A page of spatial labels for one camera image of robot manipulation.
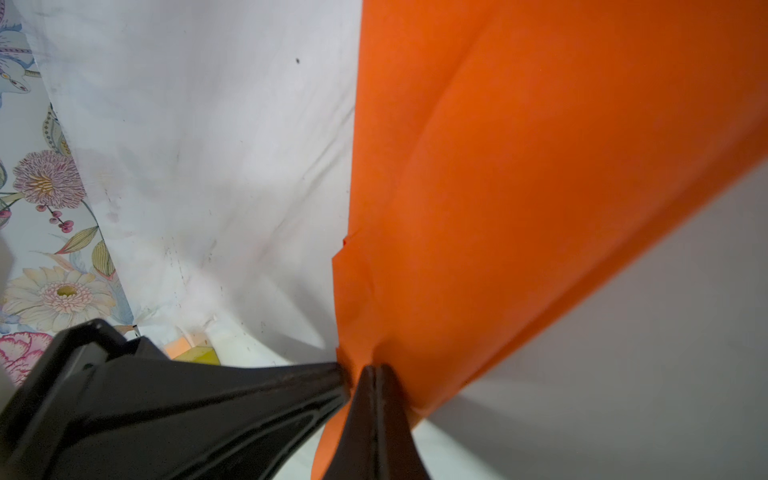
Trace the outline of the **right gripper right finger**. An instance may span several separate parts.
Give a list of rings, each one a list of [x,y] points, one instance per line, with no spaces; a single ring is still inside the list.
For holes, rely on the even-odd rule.
[[[394,370],[375,367],[375,478],[429,480],[416,448]]]

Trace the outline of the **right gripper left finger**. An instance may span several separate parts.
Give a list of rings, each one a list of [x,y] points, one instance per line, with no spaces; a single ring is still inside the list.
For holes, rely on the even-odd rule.
[[[376,377],[365,367],[350,402],[344,428],[324,479],[370,480],[376,473]]]

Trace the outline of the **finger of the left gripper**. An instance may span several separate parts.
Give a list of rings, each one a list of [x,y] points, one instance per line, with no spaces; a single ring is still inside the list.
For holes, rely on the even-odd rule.
[[[57,334],[1,414],[5,479],[271,479],[349,398],[335,362],[180,362],[101,319]]]

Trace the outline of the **orange square paper sheet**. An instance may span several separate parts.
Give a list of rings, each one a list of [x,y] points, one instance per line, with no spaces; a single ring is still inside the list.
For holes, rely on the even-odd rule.
[[[765,2],[367,1],[350,200],[431,477],[766,477]]]

